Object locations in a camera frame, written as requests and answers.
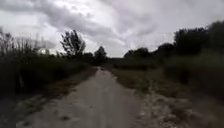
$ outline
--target gray cloud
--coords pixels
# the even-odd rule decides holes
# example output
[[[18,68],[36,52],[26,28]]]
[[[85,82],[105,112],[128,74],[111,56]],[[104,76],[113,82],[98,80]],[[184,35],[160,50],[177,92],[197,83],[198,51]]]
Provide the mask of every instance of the gray cloud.
[[[76,7],[80,3],[76,0],[69,2],[77,4],[72,7],[77,10]],[[83,16],[81,13],[73,13],[67,8],[58,7],[52,0],[22,2],[1,0],[0,10],[45,15],[47,20],[41,20],[40,24],[46,22],[59,31],[75,29],[88,37],[88,41],[91,39],[90,41],[95,43],[94,47],[104,45],[112,56],[121,55],[134,47],[145,46],[153,50],[163,42],[172,41],[171,33],[180,28],[202,27],[217,20],[224,20],[224,0],[97,0],[97,2],[115,12],[115,15],[112,15],[114,19],[108,19],[114,20],[115,26],[104,27],[91,21],[94,17],[91,11],[87,16]]]

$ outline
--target shrub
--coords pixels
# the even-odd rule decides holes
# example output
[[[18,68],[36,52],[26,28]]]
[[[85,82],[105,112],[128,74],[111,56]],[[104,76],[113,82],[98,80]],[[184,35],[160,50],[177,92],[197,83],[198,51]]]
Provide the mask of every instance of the shrub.
[[[224,98],[224,56],[204,51],[195,57],[174,57],[164,68],[168,77]]]
[[[174,46],[179,55],[195,55],[208,45],[208,31],[204,28],[181,29],[175,33]]]

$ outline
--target bush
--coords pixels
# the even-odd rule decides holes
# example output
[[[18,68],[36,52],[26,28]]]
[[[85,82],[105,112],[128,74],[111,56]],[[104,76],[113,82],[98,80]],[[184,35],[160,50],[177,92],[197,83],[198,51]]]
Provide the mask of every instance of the bush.
[[[174,57],[164,68],[168,77],[224,98],[224,56],[210,51],[195,57]]]
[[[87,67],[76,59],[41,53],[27,40],[0,40],[0,94],[34,92]]]
[[[195,55],[208,45],[208,31],[204,28],[181,29],[175,33],[174,46],[179,55]]]

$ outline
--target cloud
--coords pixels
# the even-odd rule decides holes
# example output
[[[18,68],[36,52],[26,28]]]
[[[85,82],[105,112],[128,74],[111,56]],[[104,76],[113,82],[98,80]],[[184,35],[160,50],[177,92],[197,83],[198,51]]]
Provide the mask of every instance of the cloud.
[[[103,45],[110,56],[122,56],[128,49],[142,46],[154,50],[164,42],[172,42],[173,33],[180,28],[205,27],[224,20],[223,0],[1,0],[0,10],[34,15],[32,24],[29,18],[18,18],[18,22],[28,24],[26,28],[32,28],[28,30],[48,33],[45,35],[51,39],[54,34],[50,32],[60,35],[75,29],[91,45],[87,51]],[[2,24],[25,28],[21,23]]]

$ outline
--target tall grass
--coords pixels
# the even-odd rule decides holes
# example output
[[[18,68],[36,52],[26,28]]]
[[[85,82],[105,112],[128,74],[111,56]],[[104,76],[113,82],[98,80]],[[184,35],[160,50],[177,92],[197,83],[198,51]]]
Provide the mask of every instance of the tall grass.
[[[30,40],[1,40],[0,94],[33,93],[87,67],[75,59],[44,54]]]
[[[204,51],[194,57],[176,56],[164,67],[164,73],[199,91],[224,98],[223,54]]]

